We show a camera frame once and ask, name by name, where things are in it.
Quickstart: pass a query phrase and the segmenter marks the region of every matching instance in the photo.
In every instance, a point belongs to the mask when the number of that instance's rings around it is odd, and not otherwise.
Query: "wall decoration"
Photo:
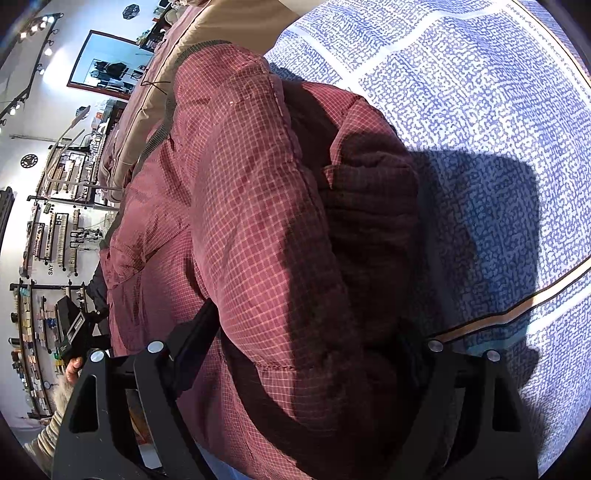
[[[25,155],[23,158],[21,158],[21,167],[22,168],[34,167],[35,165],[37,165],[38,161],[39,161],[39,158],[35,154],[29,153],[28,155]]]
[[[131,20],[132,18],[137,17],[139,14],[139,5],[131,4],[128,7],[125,7],[123,10],[123,18],[126,20]]]
[[[129,100],[152,52],[135,42],[91,30],[76,59],[67,86]]]

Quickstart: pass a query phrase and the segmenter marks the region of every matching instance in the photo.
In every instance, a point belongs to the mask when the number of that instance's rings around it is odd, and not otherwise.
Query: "wall-mounted shelf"
[[[12,205],[14,205],[12,189],[6,187],[6,190],[0,190],[0,250],[2,249],[2,241],[4,240],[4,233],[6,232],[6,225]]]
[[[25,245],[25,251],[22,254],[22,265],[18,269],[18,273],[21,277],[29,279],[29,266],[31,265],[31,250],[35,241],[35,233],[37,231],[37,221],[39,219],[39,213],[41,208],[36,203],[31,209],[31,220],[27,222],[27,243]]]
[[[23,322],[22,322],[22,298],[21,298],[21,294],[20,294],[20,288],[22,286],[22,280],[19,280],[18,284],[11,284],[11,290],[13,290],[13,286],[15,286],[18,291],[16,294],[17,297],[17,326],[18,326],[18,339],[19,339],[19,343],[20,343],[20,349],[21,349],[21,356],[22,356],[22,365],[23,365],[23,370],[24,370],[24,375],[25,375],[25,381],[23,382],[23,385],[25,387],[25,391],[29,394],[29,396],[31,397],[31,402],[33,404],[33,414],[36,415],[37,417],[41,417],[41,410],[39,409],[39,404],[37,403],[37,399],[32,395],[31,391],[33,390],[33,382],[31,381],[31,366],[29,364],[29,359],[27,356],[27,350],[25,349],[25,343],[23,340],[24,337],[24,330],[23,330]]]
[[[66,258],[66,238],[68,231],[68,213],[58,213],[56,215],[57,231],[57,266],[66,271],[64,260]]]
[[[37,184],[36,195],[27,197],[27,201],[62,203],[65,205],[80,206],[84,209],[95,208],[100,210],[117,211],[115,207],[109,207],[95,202],[96,191],[104,187],[97,184],[99,151],[104,148],[105,135],[97,137],[93,143],[92,154],[78,150],[56,148],[48,159],[52,165],[48,175],[45,171]],[[82,185],[68,185],[64,181],[75,179]]]
[[[51,408],[51,405],[49,403],[49,396],[47,395],[47,390],[45,388],[45,380],[43,379],[43,372],[41,370],[40,364],[39,364],[39,354],[37,352],[37,342],[39,341],[39,332],[37,332],[37,329],[35,328],[35,314],[33,312],[33,281],[31,280],[31,283],[28,285],[27,287],[27,293],[28,295],[25,296],[22,305],[24,306],[24,313],[25,313],[25,319],[27,319],[30,323],[31,323],[31,334],[33,336],[32,341],[30,343],[31,345],[31,357],[34,360],[33,363],[33,373],[35,374],[35,386],[37,386],[38,388],[35,388],[35,393],[37,394],[37,398],[39,400],[39,403],[41,404],[41,407],[43,408],[43,410],[45,412],[49,412],[49,415],[53,415],[53,410]],[[21,290],[19,289],[18,292],[19,295],[22,295]]]

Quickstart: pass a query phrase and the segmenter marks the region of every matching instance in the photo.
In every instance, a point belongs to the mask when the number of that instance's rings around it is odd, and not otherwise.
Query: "blue patterned fabric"
[[[591,405],[591,86],[564,32],[534,0],[329,0],[266,57],[363,95],[414,152],[407,316],[503,352],[545,472]]]

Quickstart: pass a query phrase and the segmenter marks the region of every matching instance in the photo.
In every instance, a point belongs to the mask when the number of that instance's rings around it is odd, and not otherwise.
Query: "metal bolt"
[[[486,357],[491,362],[498,362],[501,359],[501,354],[499,352],[497,352],[496,350],[488,350],[486,353]]]
[[[92,352],[90,355],[90,361],[94,363],[100,362],[105,357],[105,353],[103,350],[97,350],[96,352]]]
[[[148,345],[148,352],[158,353],[158,352],[161,352],[163,348],[164,348],[164,344],[162,342],[160,342],[159,340],[156,340],[155,342],[152,342],[151,344]]]
[[[443,352],[443,344],[439,340],[430,340],[427,346],[432,352]]]

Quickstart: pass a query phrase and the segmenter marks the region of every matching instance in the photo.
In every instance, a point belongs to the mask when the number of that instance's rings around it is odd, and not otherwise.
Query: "black bracket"
[[[434,364],[431,380],[386,479],[536,480],[529,423],[501,355],[462,355],[437,340],[425,355]],[[459,390],[463,400],[449,459],[440,472],[429,471]]]
[[[192,386],[218,331],[217,308],[208,300],[192,322],[175,327],[166,343],[154,341],[136,355],[117,358],[91,351],[64,415],[52,478],[215,480],[176,399]],[[139,392],[164,474],[143,464],[126,389]]]

